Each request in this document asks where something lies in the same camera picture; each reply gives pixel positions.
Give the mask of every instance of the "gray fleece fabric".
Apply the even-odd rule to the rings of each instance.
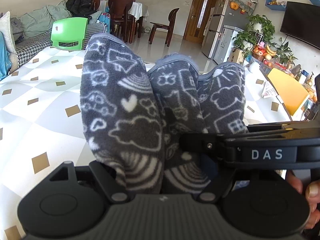
[[[84,57],[80,106],[85,138],[116,182],[136,193],[200,193],[210,180],[183,133],[243,133],[244,68],[225,62],[205,75],[173,54],[146,72],[141,58],[107,33]]]

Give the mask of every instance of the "green chair backrest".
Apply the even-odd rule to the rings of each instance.
[[[81,50],[85,37],[88,19],[82,17],[72,17],[55,21],[51,31],[52,46],[59,49]],[[60,46],[59,42],[78,42],[72,47]]]

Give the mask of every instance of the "human hand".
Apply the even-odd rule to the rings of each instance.
[[[300,194],[302,194],[302,181],[298,179],[292,171],[287,170],[285,180]],[[305,229],[312,229],[320,220],[320,211],[317,209],[317,204],[320,203],[320,180],[311,182],[308,185],[306,189],[306,199],[310,206],[310,217]]]

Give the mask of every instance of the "television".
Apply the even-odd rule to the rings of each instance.
[[[287,2],[280,31],[320,49],[320,7]]]

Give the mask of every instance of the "wicker basket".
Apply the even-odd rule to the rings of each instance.
[[[257,60],[263,61],[264,57],[263,56],[259,56],[258,54],[252,52],[252,56],[255,57]]]

